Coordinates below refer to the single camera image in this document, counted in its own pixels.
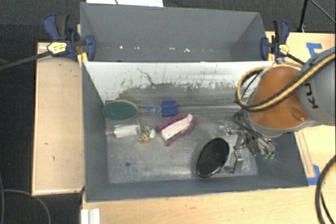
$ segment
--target gray carpet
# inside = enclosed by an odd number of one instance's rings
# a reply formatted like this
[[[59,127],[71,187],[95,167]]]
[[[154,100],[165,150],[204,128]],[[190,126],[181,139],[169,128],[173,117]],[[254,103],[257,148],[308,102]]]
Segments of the gray carpet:
[[[42,19],[49,13],[69,14],[79,22],[79,2],[85,0],[0,0],[0,58],[31,56],[36,43],[48,36]],[[335,0],[315,0],[335,18]],[[265,30],[274,19],[285,19],[296,30],[303,0],[163,0],[164,6],[260,12]],[[335,33],[331,22],[308,3],[305,31]],[[34,63],[0,71],[0,174],[5,188],[30,190],[34,122]],[[5,223],[46,223],[43,209],[24,196],[6,195]],[[79,195],[44,197],[52,223],[79,222]]]

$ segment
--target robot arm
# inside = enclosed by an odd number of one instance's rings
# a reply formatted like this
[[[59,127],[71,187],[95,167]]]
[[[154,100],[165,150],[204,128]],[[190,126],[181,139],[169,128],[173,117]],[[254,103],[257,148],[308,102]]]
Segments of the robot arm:
[[[301,70],[278,65],[265,71],[249,101],[244,103],[238,85],[238,104],[247,125],[266,137],[302,128],[335,125],[335,48],[312,57]]]

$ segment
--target black oval object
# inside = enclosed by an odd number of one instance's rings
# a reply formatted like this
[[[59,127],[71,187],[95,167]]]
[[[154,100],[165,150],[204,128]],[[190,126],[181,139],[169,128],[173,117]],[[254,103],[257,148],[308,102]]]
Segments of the black oval object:
[[[229,144],[222,138],[215,138],[207,143],[197,160],[197,174],[200,177],[216,174],[225,164],[229,149]]]

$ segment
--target gray bin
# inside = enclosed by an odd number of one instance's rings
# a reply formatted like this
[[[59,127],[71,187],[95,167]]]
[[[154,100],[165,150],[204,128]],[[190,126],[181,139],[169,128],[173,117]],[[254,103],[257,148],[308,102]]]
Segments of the gray bin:
[[[81,4],[81,33],[93,34],[97,44],[95,61],[82,69],[88,202],[308,185],[293,134],[274,139],[273,161],[246,149],[239,173],[222,169],[209,179],[195,175],[198,154],[209,140],[222,137],[233,147],[234,137],[218,126],[239,109],[234,92],[241,75],[267,64],[258,61],[265,35],[259,14]],[[137,104],[174,99],[179,112],[194,115],[196,127],[169,147],[158,135],[148,144],[134,136],[106,135],[102,106],[116,98]],[[139,117],[141,124],[166,120]]]

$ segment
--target blue marking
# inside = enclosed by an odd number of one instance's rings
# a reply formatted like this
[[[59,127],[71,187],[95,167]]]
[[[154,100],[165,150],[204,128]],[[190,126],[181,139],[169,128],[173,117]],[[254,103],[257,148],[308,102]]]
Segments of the blue marking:
[[[317,184],[317,181],[319,180],[319,177],[320,177],[320,169],[317,165],[313,164],[313,168],[315,170],[315,177],[310,177],[310,178],[307,178],[307,181],[308,181],[308,185],[309,186],[315,186]]]
[[[314,51],[314,49],[322,49],[322,44],[320,43],[306,43],[306,46],[309,50],[309,54],[311,57],[313,57],[316,53]]]

